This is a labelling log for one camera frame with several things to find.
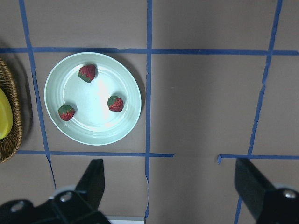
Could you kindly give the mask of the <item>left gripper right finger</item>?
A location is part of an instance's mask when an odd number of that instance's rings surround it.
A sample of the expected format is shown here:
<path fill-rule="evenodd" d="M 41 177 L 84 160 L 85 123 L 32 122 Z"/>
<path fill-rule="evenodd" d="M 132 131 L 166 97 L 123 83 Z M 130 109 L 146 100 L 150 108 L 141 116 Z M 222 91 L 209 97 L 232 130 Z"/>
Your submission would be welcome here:
<path fill-rule="evenodd" d="M 236 159 L 234 185 L 253 218 L 262 215 L 266 194 L 276 190 L 247 158 Z"/>

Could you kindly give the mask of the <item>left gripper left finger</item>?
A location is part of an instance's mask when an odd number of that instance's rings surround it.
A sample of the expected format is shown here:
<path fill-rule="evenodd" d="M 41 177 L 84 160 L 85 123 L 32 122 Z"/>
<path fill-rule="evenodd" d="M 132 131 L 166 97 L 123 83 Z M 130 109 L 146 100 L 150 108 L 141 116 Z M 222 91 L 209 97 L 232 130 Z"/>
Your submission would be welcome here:
<path fill-rule="evenodd" d="M 93 159 L 89 163 L 75 190 L 94 210 L 98 210 L 105 190 L 103 159 Z"/>

